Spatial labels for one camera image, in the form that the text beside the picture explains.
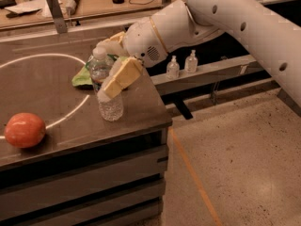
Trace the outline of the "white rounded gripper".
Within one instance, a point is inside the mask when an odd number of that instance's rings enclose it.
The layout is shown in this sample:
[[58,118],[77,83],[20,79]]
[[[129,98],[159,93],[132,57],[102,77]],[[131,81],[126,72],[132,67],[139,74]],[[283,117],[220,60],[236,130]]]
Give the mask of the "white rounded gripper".
[[114,62],[109,76],[106,77],[97,92],[98,101],[107,103],[118,96],[140,77],[145,67],[150,68],[164,61],[167,51],[151,17],[145,17],[132,24],[126,33],[119,32],[102,40],[97,47],[104,47],[110,55],[126,57]]

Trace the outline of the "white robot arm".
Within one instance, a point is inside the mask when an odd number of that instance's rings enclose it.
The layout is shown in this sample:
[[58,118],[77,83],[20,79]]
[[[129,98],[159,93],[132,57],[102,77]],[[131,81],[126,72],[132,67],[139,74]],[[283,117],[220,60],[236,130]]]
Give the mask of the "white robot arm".
[[301,28],[257,0],[177,0],[101,45],[152,67],[226,32],[301,105]]

